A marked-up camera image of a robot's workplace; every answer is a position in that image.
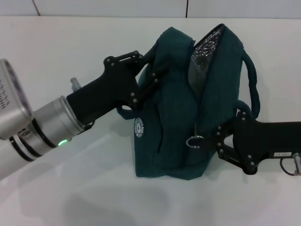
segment white wall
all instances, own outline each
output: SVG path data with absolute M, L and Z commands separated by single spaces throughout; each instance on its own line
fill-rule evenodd
M 189 0 L 188 17 L 301 18 L 301 0 Z
M 32 0 L 0 0 L 0 16 L 36 16 Z
M 42 16 L 185 17 L 186 0 L 35 0 Z

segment bag handle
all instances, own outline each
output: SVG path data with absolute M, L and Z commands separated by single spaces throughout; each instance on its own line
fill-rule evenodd
M 249 55 L 244 51 L 242 55 L 242 60 L 246 64 L 246 68 L 248 70 L 248 78 L 249 78 L 249 89 L 250 89 L 250 96 L 251 96 L 251 109 L 252 109 L 252 115 L 256 119 L 259 115 L 260 111 L 260 100 L 259 100 L 259 94 L 256 88 L 257 84 L 257 74 L 255 66 L 249 57 Z

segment dark blue strap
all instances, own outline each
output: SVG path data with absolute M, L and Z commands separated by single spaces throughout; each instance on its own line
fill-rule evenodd
M 116 109 L 117 109 L 118 114 L 120 114 L 121 117 L 124 118 L 125 120 L 139 118 L 138 114 L 136 112 L 134 112 L 133 110 L 126 110 L 126 109 L 123 109 L 122 107 L 117 107 Z
M 242 55 L 242 60 L 246 64 L 246 68 L 248 70 L 248 78 L 249 78 L 249 89 L 250 89 L 250 96 L 251 96 L 251 105 L 252 105 L 252 115 L 256 119 L 259 115 L 260 111 L 260 101 L 259 95 L 256 88 L 257 83 L 257 74 L 255 66 L 249 57 L 249 55 L 244 51 Z

